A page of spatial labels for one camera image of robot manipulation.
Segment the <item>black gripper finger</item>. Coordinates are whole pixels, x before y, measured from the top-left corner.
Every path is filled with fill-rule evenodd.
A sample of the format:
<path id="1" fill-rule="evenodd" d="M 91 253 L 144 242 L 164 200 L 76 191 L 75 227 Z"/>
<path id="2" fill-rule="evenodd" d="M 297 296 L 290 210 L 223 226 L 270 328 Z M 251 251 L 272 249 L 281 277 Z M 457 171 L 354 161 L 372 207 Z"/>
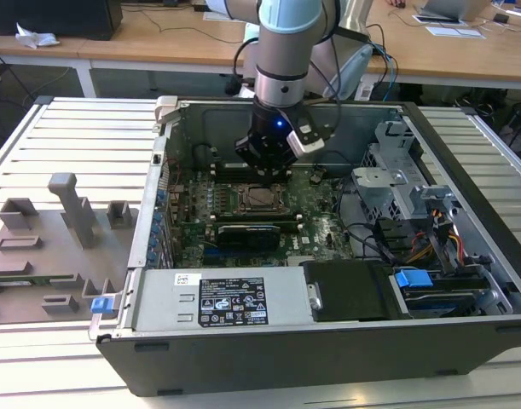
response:
<path id="1" fill-rule="evenodd" d="M 295 157 L 275 158 L 271 165 L 273 183 L 288 183 L 293 175 L 293 166 L 298 161 Z"/>
<path id="2" fill-rule="evenodd" d="M 248 165 L 258 182 L 263 184 L 272 182 L 271 171 L 267 169 L 263 157 L 254 147 L 249 136 L 235 142 L 235 152 Z"/>

